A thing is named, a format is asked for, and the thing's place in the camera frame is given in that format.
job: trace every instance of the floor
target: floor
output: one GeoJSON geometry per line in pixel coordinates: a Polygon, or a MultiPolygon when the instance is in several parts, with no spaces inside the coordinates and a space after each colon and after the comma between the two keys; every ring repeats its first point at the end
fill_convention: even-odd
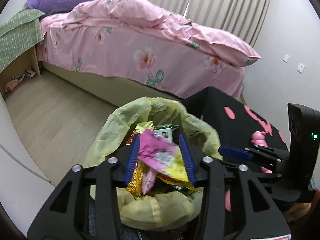
{"type": "Polygon", "coordinates": [[[5,99],[30,156],[56,186],[86,153],[115,106],[42,69],[5,99]]]}

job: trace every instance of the screw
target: screw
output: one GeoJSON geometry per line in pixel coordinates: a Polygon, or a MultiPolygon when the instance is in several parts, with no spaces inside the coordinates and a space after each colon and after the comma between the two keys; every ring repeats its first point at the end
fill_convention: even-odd
{"type": "Polygon", "coordinates": [[[205,163],[212,163],[213,159],[210,156],[205,156],[202,158],[205,163]]]}
{"type": "Polygon", "coordinates": [[[78,172],[81,170],[81,166],[79,164],[77,164],[77,165],[74,165],[71,169],[73,172],[78,172]]]}
{"type": "Polygon", "coordinates": [[[241,171],[247,171],[247,170],[248,170],[248,167],[247,167],[246,165],[244,165],[244,164],[241,164],[241,165],[239,165],[239,170],[241,170],[241,171]]]}
{"type": "Polygon", "coordinates": [[[116,157],[111,157],[108,159],[108,163],[115,164],[117,162],[118,162],[118,159],[116,157]]]}

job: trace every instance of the white cabinet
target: white cabinet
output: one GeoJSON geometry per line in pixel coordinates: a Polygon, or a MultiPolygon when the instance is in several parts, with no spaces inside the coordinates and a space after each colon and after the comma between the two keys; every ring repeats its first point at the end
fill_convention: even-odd
{"type": "Polygon", "coordinates": [[[22,166],[26,166],[39,176],[48,179],[33,161],[22,144],[11,121],[7,106],[0,95],[0,148],[22,166]]]}
{"type": "Polygon", "coordinates": [[[0,201],[25,236],[53,190],[49,182],[23,168],[0,149],[0,201]]]}

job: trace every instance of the shoe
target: shoe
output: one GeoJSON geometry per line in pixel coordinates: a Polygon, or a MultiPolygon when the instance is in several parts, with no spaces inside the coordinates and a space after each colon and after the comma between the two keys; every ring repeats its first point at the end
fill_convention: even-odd
{"type": "Polygon", "coordinates": [[[27,68],[25,74],[30,78],[32,78],[36,75],[36,73],[31,68],[27,68]]]}
{"type": "Polygon", "coordinates": [[[15,75],[12,80],[18,79],[19,83],[24,79],[25,75],[15,75]]]}

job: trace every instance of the light switch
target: light switch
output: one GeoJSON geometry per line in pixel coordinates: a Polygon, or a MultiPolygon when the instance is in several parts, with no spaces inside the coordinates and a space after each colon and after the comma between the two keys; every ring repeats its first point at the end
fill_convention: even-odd
{"type": "Polygon", "coordinates": [[[299,66],[298,66],[298,68],[297,68],[298,72],[300,72],[300,73],[302,74],[302,72],[304,71],[304,68],[305,68],[305,67],[306,67],[305,65],[303,65],[302,63],[300,63],[299,66]]]}
{"type": "Polygon", "coordinates": [[[287,63],[287,62],[288,62],[289,57],[290,57],[289,55],[285,55],[285,56],[284,56],[284,58],[283,58],[283,61],[284,61],[285,63],[287,63]]]}

